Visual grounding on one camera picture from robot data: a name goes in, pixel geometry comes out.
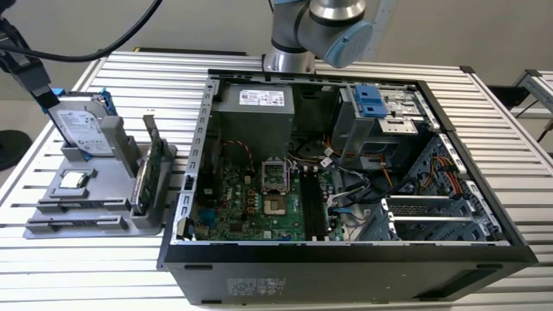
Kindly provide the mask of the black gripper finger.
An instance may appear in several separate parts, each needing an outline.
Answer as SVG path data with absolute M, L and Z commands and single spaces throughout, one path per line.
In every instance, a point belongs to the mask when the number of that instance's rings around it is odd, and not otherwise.
M 12 76 L 33 97 L 42 112 L 49 113 L 49 109 L 58 105 L 60 101 L 50 89 L 50 78 L 42 62 L 18 53 L 12 53 L 10 57 L 13 58 Z

